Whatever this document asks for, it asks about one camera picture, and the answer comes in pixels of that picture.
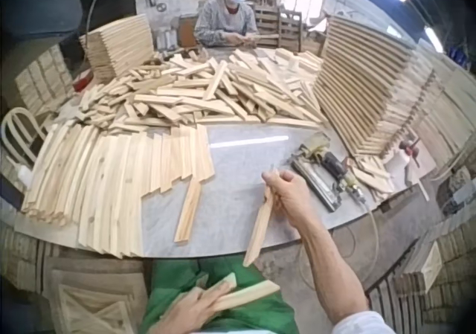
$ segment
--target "gray sweater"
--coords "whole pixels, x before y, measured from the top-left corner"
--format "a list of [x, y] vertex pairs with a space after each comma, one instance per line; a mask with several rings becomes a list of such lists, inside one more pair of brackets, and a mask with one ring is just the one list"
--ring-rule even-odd
[[230, 14], [225, 0], [210, 0], [203, 6], [195, 26], [195, 38], [205, 46], [228, 46], [222, 32], [257, 33], [256, 20], [251, 7], [239, 4], [236, 14]]

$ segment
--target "white sleeve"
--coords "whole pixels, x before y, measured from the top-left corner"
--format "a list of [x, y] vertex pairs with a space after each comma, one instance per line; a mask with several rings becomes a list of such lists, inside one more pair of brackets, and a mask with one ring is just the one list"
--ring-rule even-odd
[[377, 312], [361, 312], [345, 318], [332, 334], [395, 334]]

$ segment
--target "factory floor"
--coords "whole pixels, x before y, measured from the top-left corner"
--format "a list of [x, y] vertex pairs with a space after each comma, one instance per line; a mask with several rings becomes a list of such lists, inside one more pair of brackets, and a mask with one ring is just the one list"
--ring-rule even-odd
[[[375, 283], [403, 255], [411, 243], [431, 225], [443, 220], [435, 200], [437, 185], [424, 180], [430, 202], [426, 202], [418, 187], [391, 202], [390, 210], [376, 212], [380, 249], [374, 270], [364, 287]], [[334, 240], [346, 261], [358, 274], [367, 276], [375, 253], [375, 232], [366, 216], [348, 227], [333, 232]], [[300, 244], [265, 251], [257, 261], [263, 275], [280, 285], [285, 301], [295, 310], [300, 334], [331, 333], [332, 325], [323, 311], [312, 285], [309, 261]]]

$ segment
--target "woman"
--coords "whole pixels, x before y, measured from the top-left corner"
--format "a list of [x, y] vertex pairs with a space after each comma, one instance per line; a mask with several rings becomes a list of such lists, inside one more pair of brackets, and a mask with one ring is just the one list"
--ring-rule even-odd
[[195, 26], [196, 39], [205, 46], [254, 44], [257, 33], [254, 12], [246, 0], [210, 0]]

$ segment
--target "person's hand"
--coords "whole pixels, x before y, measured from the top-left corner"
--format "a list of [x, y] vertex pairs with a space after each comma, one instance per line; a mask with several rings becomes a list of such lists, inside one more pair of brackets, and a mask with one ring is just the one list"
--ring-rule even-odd
[[228, 44], [238, 46], [245, 42], [245, 37], [238, 33], [223, 33], [223, 37], [225, 38]]
[[298, 230], [316, 220], [306, 181], [289, 170], [264, 172], [265, 183], [275, 192], [292, 226]]
[[209, 291], [193, 288], [172, 304], [161, 320], [150, 328], [149, 334], [189, 334], [200, 330], [216, 314], [213, 310], [215, 301], [230, 291], [228, 282]]
[[245, 40], [244, 40], [245, 46], [247, 46], [248, 48], [257, 47], [257, 39], [254, 38], [255, 35], [256, 35], [255, 33], [247, 33], [245, 35]]

